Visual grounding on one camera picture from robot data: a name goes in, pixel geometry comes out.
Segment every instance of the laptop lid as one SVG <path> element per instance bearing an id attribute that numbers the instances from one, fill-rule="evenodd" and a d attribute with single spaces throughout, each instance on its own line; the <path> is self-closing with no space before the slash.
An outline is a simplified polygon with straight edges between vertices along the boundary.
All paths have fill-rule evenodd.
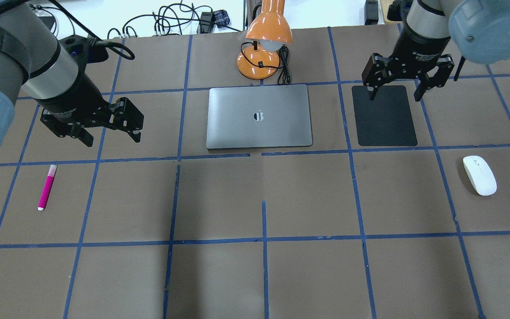
<path id="1" fill-rule="evenodd" d="M 210 89 L 206 147 L 312 145 L 306 85 Z"/>

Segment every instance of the black cable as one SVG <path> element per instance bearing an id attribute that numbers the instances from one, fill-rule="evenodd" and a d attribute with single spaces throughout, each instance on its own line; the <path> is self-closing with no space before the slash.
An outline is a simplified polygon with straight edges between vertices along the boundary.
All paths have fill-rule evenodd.
<path id="1" fill-rule="evenodd" d="M 62 10 L 60 10 L 59 8 L 54 8 L 54 7 L 41 7 L 41 9 L 53 9 L 53 10 L 58 10 L 59 12 L 62 12 Z M 72 26 L 72 34 L 76 34 L 76 28 L 74 26 L 74 23 L 72 22 L 72 19 L 69 17 L 69 16 L 66 16 L 68 18 L 68 21 L 70 22 L 70 25 Z"/>
<path id="2" fill-rule="evenodd" d="M 171 18 L 169 16 L 165 17 L 167 19 L 176 19 L 176 18 Z M 180 20 L 186 20 L 186 22 L 182 22 L 180 25 L 183 25 L 183 24 L 187 24 L 188 22 L 190 21 L 199 21 L 199 22 L 205 22 L 205 23 L 209 23 L 209 24 L 216 24 L 215 22 L 211 22 L 211 21 L 208 21 L 208 20 L 202 20 L 202 19 L 186 19 L 186 18 L 180 18 Z M 229 27 L 229 26 L 224 26 L 224 28 L 228 28 L 230 30 L 234 30 L 234 31 L 237 31 L 237 32 L 241 32 L 241 30 L 238 30 L 238 29 L 235 29 L 235 28 L 232 28 L 232 27 Z"/>
<path id="3" fill-rule="evenodd" d="M 73 16 L 70 12 L 68 12 L 68 10 L 66 8 L 64 8 L 61 4 L 59 4 L 58 1 L 56 1 L 56 0 L 49 0 L 49 2 L 51 2 L 51 4 L 54 4 L 56 6 L 56 8 L 58 8 L 60 11 L 62 11 L 68 18 L 72 19 L 79 27 L 81 27 L 89 35 L 91 35 L 92 37 L 96 38 L 98 41 L 102 41 L 99 36 L 97 36 L 90 29 L 88 29 L 82 22 L 79 22 L 78 19 L 76 19 L 76 17 Z M 119 54 L 121 57 L 126 58 L 127 60 L 134 60 L 135 59 L 135 54 L 133 54 L 133 52 L 128 47 L 126 47 L 125 45 L 122 45 L 120 43 L 119 43 L 119 45 L 121 45 L 121 47 L 117 46 L 117 45 L 112 45 L 112 46 L 107 47 L 107 48 L 110 49 L 111 51 Z M 123 54 L 123 52 L 121 52 L 121 51 L 119 51 L 119 50 L 117 50 L 115 48 L 121 48 L 123 50 L 126 50 L 130 54 L 130 56 L 128 57 L 127 55 Z"/>
<path id="4" fill-rule="evenodd" d="M 109 39 L 109 35 L 111 34 L 112 31 L 115 31 L 117 32 L 117 34 L 119 35 L 119 37 L 121 38 L 121 32 L 117 29 L 117 28 L 111 28 L 109 29 L 108 31 L 108 39 Z"/>
<path id="5" fill-rule="evenodd" d="M 253 42 L 243 42 L 241 43 L 241 54 L 249 62 L 251 65 L 256 67 L 270 67 L 271 69 L 281 69 L 281 72 L 279 73 L 279 78 L 277 79 L 278 85 L 288 85 L 291 83 L 291 76 L 289 71 L 289 48 L 287 48 L 285 45 L 283 45 L 278 51 L 277 54 L 279 55 L 279 60 L 281 60 L 279 66 L 274 65 L 259 65 L 251 62 L 249 58 L 245 55 L 245 52 L 243 51 L 243 46 L 245 44 L 254 44 Z"/>
<path id="6" fill-rule="evenodd" d="M 81 27 L 85 32 L 87 32 L 89 35 L 93 36 L 97 40 L 101 40 L 99 36 L 97 36 L 95 33 L 93 33 L 90 29 L 88 29 L 82 22 L 79 22 L 78 19 L 76 19 L 75 16 L 73 16 L 66 8 L 62 6 L 62 4 L 59 4 L 56 0 L 49 0 L 51 4 L 54 4 L 56 8 L 58 8 L 60 11 L 62 11 L 68 18 L 72 19 L 79 27 Z"/>
<path id="7" fill-rule="evenodd" d="M 37 10 L 42 11 L 42 12 L 46 12 L 46 13 L 50 14 L 51 17 L 54 18 L 54 26 L 53 26 L 54 28 L 51 30 L 52 34 L 54 35 L 54 33 L 56 32 L 56 26 L 58 24 L 58 20 L 56 19 L 56 16 L 54 16 L 54 14 L 52 14 L 52 12 L 50 12 L 48 10 L 45 10 L 43 8 L 37 9 Z"/>
<path id="8" fill-rule="evenodd" d="M 99 40 L 99 41 L 95 42 L 94 46 L 96 46 L 96 47 L 105 47 L 105 48 L 108 48 L 108 49 L 110 49 L 112 51 L 114 50 L 113 48 L 123 49 L 124 51 L 127 51 L 127 53 L 129 53 L 129 55 L 125 55 L 125 54 L 123 54 L 123 52 L 119 52 L 118 54 L 121 57 L 126 58 L 127 60 L 135 60 L 135 53 L 133 53 L 133 51 L 131 51 L 128 47 L 126 47 L 125 45 L 123 45 L 121 43 Z"/>
<path id="9" fill-rule="evenodd" d="M 182 3 L 182 0 L 180 0 L 180 3 L 179 3 L 179 4 L 169 4 L 168 6 L 162 6 L 161 8 L 159 8 L 159 9 L 158 9 L 158 15 L 160 16 L 160 10 L 161 10 L 162 8 L 165 8 L 165 9 L 164 9 L 164 12 L 162 12 L 162 16 L 163 16 L 164 18 L 170 18 L 170 19 L 173 19 L 172 17 L 167 17 L 167 16 L 166 16 L 166 11 L 170 9 L 170 10 L 172 11 L 172 13 L 174 14 L 174 19 L 176 19 L 178 22 L 180 22 L 180 20 L 184 20 L 184 19 L 182 19 L 182 18 L 179 18 L 179 17 L 178 17 L 178 14 L 176 14 L 176 12 L 172 9 L 172 6 L 178 6 L 178 9 L 180 10 L 180 12 L 184 12 L 184 13 L 186 13 L 186 12 L 192 12 L 192 16 L 190 17 L 190 19 L 187 19 L 187 21 L 186 21 L 186 22 L 184 22 L 184 23 L 176 24 L 176 26 L 178 26 L 178 30 L 180 31 L 180 34 L 181 34 L 181 35 L 182 35 L 182 26 L 183 26 L 184 24 L 187 24 L 187 23 L 189 23 L 190 21 L 192 21 L 192 20 L 194 19 L 194 16 L 195 16 L 195 15 L 196 15 L 196 17 L 197 17 L 198 19 L 200 19 L 200 16 L 198 15 L 198 12 L 196 12 L 197 8 L 194 8 L 194 4 L 192 4 L 192 7 L 191 7 L 191 6 L 188 6 L 187 4 L 183 4 L 183 3 Z M 184 8 L 188 8 L 188 9 L 190 9 L 190 10 L 188 10 L 188 11 L 184 11 L 184 10 L 182 9 L 182 7 L 184 7 Z"/>
<path id="10" fill-rule="evenodd" d="M 281 72 L 279 73 L 279 78 L 277 79 L 277 84 L 278 85 L 290 84 L 291 78 L 289 71 L 289 48 L 283 45 L 277 51 L 277 53 L 279 55 L 279 58 L 281 59 L 281 63 L 283 64 Z"/>
<path id="11" fill-rule="evenodd" d="M 132 26 L 125 27 L 125 34 L 127 34 L 127 36 L 129 36 L 129 28 L 131 28 L 131 30 L 133 30 L 133 33 L 135 34 L 135 38 L 137 38 L 137 32 L 135 31 L 135 29 Z"/>
<path id="12" fill-rule="evenodd" d="M 172 29 L 172 25 L 170 24 L 170 21 L 166 20 L 166 18 L 164 18 L 164 16 L 158 16 L 158 18 L 155 20 L 155 26 L 157 27 L 158 26 L 158 32 L 161 33 L 160 35 L 164 34 L 164 23 L 166 22 L 166 24 L 168 26 L 166 26 L 166 28 L 168 28 L 168 31 L 166 31 L 166 34 L 171 34 L 170 33 L 170 30 Z"/>
<path id="13" fill-rule="evenodd" d="M 186 4 L 183 4 L 183 3 L 182 3 L 182 0 L 180 0 L 180 3 L 179 3 L 179 4 L 180 4 L 180 5 L 182 5 L 182 6 L 186 6 Z M 212 7 L 210 7 L 210 6 L 199 6 L 199 7 L 194 8 L 194 10 L 196 11 L 196 10 L 198 10 L 198 9 L 200 9 L 200 8 L 210 8 L 210 12 L 214 12 L 214 9 L 213 9 Z M 184 11 L 184 10 L 182 10 L 182 9 L 180 9 L 180 11 L 182 11 L 182 12 L 184 12 L 184 13 L 188 13 L 188 12 L 190 12 L 190 10 L 188 10 L 188 11 Z"/>
<path id="14" fill-rule="evenodd" d="M 165 17 L 166 17 L 166 11 L 167 11 L 167 10 L 171 10 L 171 11 L 172 11 L 172 13 L 174 14 L 174 16 L 178 19 L 178 14 L 176 14 L 176 11 L 175 11 L 173 8 L 171 8 L 172 6 L 175 6 L 175 5 L 178 5 L 178 4 L 170 4 L 169 6 L 161 6 L 160 8 L 158 8 L 158 16 L 162 16 L 162 18 L 163 18 L 163 20 L 162 20 L 162 21 L 163 21 L 163 22 L 164 22 L 164 21 L 168 21 L 168 20 L 166 20 L 166 19 L 165 19 Z M 170 29 L 171 29 L 171 27 L 172 27 L 172 26 L 170 26 L 170 27 L 168 28 L 168 31 L 166 31 L 167 33 L 170 33 Z M 178 26 L 178 30 L 180 31 L 180 34 L 182 34 L 182 27 L 180 27 L 180 25 Z"/>
<path id="15" fill-rule="evenodd" d="M 261 4 L 257 4 L 253 7 L 253 14 L 251 15 L 251 22 L 257 18 L 257 9 L 261 8 Z"/>
<path id="16" fill-rule="evenodd" d="M 154 10 L 153 10 L 151 13 L 152 13 L 152 17 L 153 17 L 153 18 L 154 18 L 154 20 L 155 20 L 155 24 L 154 24 L 154 26 L 153 26 L 153 28 L 155 29 L 155 35 L 158 35 L 158 33 L 160 33 L 160 30 L 158 30 L 158 28 L 157 28 L 157 26 L 156 26 L 156 17 L 157 17 L 157 15 L 155 14 L 155 11 L 154 11 Z"/>

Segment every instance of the lamp cord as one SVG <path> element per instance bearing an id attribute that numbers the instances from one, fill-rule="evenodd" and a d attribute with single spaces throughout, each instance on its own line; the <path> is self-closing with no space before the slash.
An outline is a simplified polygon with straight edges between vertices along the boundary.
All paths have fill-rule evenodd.
<path id="1" fill-rule="evenodd" d="M 277 79 L 277 84 L 278 85 L 288 85 L 291 83 L 291 75 L 290 75 L 290 71 L 289 71 L 289 55 L 290 55 L 289 48 L 287 48 L 285 45 L 283 45 L 277 51 L 277 54 L 279 55 L 279 60 L 281 60 L 279 66 L 259 65 L 259 64 L 255 64 L 255 63 L 251 62 L 251 60 L 249 60 L 249 58 L 247 58 L 247 56 L 245 55 L 245 51 L 243 51 L 243 46 L 245 44 L 253 44 L 255 47 L 257 47 L 257 44 L 255 43 L 255 41 L 241 43 L 241 49 L 240 49 L 241 54 L 243 55 L 245 60 L 247 60 L 247 62 L 249 62 L 251 65 L 256 66 L 256 67 L 270 67 L 271 69 L 280 69 L 281 72 L 279 73 L 279 77 Z"/>

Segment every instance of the lamp shade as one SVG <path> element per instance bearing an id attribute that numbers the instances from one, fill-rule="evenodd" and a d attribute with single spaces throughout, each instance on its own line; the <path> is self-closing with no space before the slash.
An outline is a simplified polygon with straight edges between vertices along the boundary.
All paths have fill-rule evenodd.
<path id="1" fill-rule="evenodd" d="M 292 43 L 292 32 L 289 23 L 283 16 L 284 10 L 284 0 L 263 0 L 261 14 L 251 22 L 245 38 Z"/>

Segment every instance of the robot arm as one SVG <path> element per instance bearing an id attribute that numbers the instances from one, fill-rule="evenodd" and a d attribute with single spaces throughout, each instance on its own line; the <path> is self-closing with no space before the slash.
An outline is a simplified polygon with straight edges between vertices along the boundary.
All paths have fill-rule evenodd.
<path id="1" fill-rule="evenodd" d="M 0 0 L 0 144 L 20 87 L 44 107 L 41 121 L 58 137 L 90 147 L 85 128 L 102 126 L 139 142 L 142 113 L 125 97 L 110 105 L 85 74 L 87 63 L 105 61 L 106 48 L 121 45 L 80 36 L 58 41 L 24 2 Z"/>
<path id="2" fill-rule="evenodd" d="M 450 38 L 466 60 L 510 59 L 510 1 L 413 0 L 393 53 L 387 58 L 374 53 L 363 70 L 370 99 L 395 79 L 419 79 L 416 101 L 428 89 L 443 87 L 454 67 L 452 57 L 442 55 Z"/>

